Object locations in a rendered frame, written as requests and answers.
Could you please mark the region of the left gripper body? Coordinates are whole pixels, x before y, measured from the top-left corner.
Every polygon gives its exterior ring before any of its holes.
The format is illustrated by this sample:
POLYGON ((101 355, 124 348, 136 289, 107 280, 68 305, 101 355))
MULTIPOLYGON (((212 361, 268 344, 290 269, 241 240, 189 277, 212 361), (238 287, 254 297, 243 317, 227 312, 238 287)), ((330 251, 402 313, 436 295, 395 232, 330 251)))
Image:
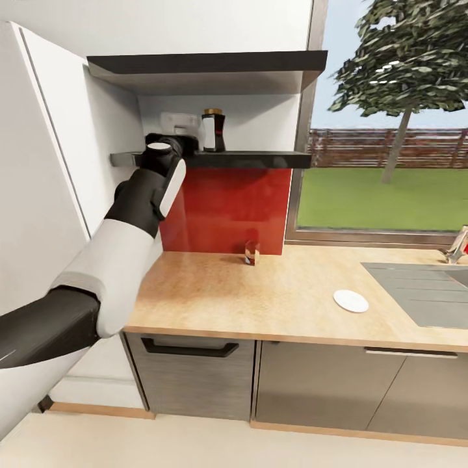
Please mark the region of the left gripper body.
POLYGON ((181 150, 179 158, 194 156, 192 135, 162 136, 161 133, 149 133, 146 138, 147 144, 151 144, 155 140, 171 140, 181 150))

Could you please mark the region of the saucer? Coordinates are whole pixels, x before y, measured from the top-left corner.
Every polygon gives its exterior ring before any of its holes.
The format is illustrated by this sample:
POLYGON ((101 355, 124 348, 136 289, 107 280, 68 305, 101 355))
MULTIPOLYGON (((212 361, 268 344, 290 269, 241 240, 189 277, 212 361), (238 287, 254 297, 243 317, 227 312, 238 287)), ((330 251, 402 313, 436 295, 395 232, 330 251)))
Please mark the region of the saucer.
POLYGON ((350 311, 363 312, 369 308, 369 303, 364 297, 346 289, 336 291, 333 297, 342 307, 350 311))

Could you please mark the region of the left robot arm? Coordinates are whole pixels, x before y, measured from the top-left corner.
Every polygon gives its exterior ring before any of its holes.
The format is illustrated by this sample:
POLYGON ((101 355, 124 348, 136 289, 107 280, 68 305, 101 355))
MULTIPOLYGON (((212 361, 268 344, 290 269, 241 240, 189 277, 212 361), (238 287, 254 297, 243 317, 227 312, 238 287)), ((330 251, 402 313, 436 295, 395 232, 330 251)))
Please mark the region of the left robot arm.
POLYGON ((149 133, 140 167, 115 190, 114 204, 45 296, 0 315, 0 441, 100 339, 120 333, 132 315, 159 222, 186 176, 183 157, 199 140, 192 114, 163 114, 149 133))

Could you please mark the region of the bottle of coffee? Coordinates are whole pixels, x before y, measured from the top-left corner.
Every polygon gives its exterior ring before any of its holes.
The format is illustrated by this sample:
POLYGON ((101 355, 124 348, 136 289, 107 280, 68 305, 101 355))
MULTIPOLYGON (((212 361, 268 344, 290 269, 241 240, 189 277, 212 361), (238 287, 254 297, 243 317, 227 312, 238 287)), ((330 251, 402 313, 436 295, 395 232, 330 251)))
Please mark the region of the bottle of coffee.
POLYGON ((223 115, 222 109, 205 109, 205 114, 201 118, 205 128, 203 151, 209 153, 226 151, 223 138, 226 116, 223 115))

